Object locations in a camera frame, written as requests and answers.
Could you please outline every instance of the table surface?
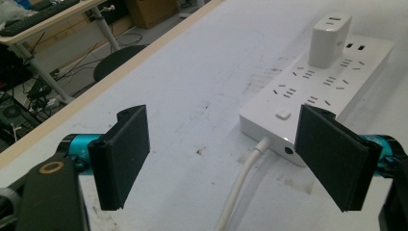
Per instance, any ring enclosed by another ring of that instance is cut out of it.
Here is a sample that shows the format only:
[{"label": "table surface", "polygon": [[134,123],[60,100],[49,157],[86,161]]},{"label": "table surface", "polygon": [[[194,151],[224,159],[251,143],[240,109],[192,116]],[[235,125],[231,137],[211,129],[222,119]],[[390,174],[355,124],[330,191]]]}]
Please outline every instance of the table surface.
[{"label": "table surface", "polygon": [[81,0],[78,4],[75,4],[69,9],[66,9],[61,13],[57,13],[56,15],[40,22],[36,26],[31,27],[13,37],[0,37],[0,43],[13,45],[15,43],[25,41],[31,36],[34,36],[39,32],[46,31],[51,27],[58,26],[59,22],[62,22],[75,14],[83,13],[90,8],[103,3],[104,1],[106,0]]},{"label": "table surface", "polygon": [[[213,0],[0,155],[7,187],[72,133],[105,133],[115,114],[146,104],[151,152],[123,210],[100,210],[81,176],[92,230],[214,230],[256,142],[239,110],[308,49],[327,13],[350,33],[390,39],[389,63],[345,126],[408,145],[408,2]],[[268,152],[250,172],[229,230],[379,230],[390,180],[374,177],[362,212],[341,213],[307,167]]]}]

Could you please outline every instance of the table in background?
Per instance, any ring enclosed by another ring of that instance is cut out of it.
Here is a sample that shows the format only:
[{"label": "table in background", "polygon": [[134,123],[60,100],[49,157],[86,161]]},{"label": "table in background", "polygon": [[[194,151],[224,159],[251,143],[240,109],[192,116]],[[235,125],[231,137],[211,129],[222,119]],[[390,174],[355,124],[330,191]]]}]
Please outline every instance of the table in background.
[{"label": "table in background", "polygon": [[[0,43],[8,45],[14,53],[21,58],[28,60],[30,65],[32,65],[38,71],[38,74],[42,77],[42,79],[48,85],[50,85],[50,87],[60,95],[61,100],[67,104],[71,102],[73,98],[69,96],[49,74],[51,69],[56,68],[56,66],[53,66],[53,64],[50,64],[50,62],[60,62],[63,64],[64,60],[69,61],[70,59],[74,58],[75,55],[81,54],[81,52],[89,47],[90,44],[94,45],[102,37],[106,37],[108,39],[113,47],[113,50],[119,49],[119,46],[108,27],[108,24],[97,8],[97,5],[105,1],[106,0],[80,1],[78,4],[70,7],[69,9],[66,9],[61,13],[57,13],[56,15],[40,22],[36,26],[33,26],[13,37],[0,37]],[[42,54],[40,53],[36,55],[36,57],[42,56],[44,58],[56,56],[54,59],[48,59],[48,63],[41,64],[38,61],[38,58],[33,57],[33,55],[30,54],[30,52],[22,45],[24,41],[27,41],[33,36],[57,27],[60,22],[63,22],[76,14],[84,13],[89,9],[91,9],[94,13],[96,23],[90,24],[88,28],[81,30],[81,33],[65,38],[59,41],[59,43],[45,50]]]},{"label": "table in background", "polygon": [[[256,142],[239,110],[309,48],[327,13],[350,33],[395,42],[389,64],[345,125],[408,144],[408,2],[213,0],[0,155],[8,186],[70,133],[104,133],[115,114],[146,104],[151,152],[123,210],[100,210],[81,176],[93,231],[214,230]],[[307,167],[270,152],[250,172],[230,230],[378,230],[390,180],[374,177],[362,212],[341,213]]]}]

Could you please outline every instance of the chair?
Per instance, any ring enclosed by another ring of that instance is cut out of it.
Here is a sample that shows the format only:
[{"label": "chair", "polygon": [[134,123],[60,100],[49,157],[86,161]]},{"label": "chair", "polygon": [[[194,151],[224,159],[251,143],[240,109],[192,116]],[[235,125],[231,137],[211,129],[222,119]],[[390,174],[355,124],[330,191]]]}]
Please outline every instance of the chair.
[{"label": "chair", "polygon": [[144,45],[129,46],[115,51],[96,66],[95,70],[93,71],[93,79],[96,82],[101,81],[112,71],[116,70],[122,64],[126,63],[132,57],[137,55],[145,47],[146,46]]}]

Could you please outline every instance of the power adapter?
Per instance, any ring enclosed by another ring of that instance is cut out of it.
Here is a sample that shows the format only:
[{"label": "power adapter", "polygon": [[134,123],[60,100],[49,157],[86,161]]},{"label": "power adapter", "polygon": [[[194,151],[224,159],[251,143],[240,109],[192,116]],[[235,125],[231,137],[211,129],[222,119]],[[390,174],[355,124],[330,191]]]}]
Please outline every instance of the power adapter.
[{"label": "power adapter", "polygon": [[306,166],[293,144],[302,104],[344,121],[387,62],[389,40],[347,36],[351,16],[330,13],[314,27],[309,51],[276,76],[240,111],[241,130],[299,166]]}]

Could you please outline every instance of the power strip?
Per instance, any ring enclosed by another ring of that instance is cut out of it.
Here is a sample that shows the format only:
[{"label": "power strip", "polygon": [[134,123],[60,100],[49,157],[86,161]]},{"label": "power strip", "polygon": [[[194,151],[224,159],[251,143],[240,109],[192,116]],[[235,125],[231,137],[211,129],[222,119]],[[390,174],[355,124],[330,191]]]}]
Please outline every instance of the power strip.
[{"label": "power strip", "polygon": [[299,166],[294,152],[300,106],[326,109],[344,121],[387,62],[394,44],[389,40],[349,36],[343,53],[328,68],[309,65],[309,51],[275,77],[240,111],[241,130],[260,141],[270,137],[270,149]]}]

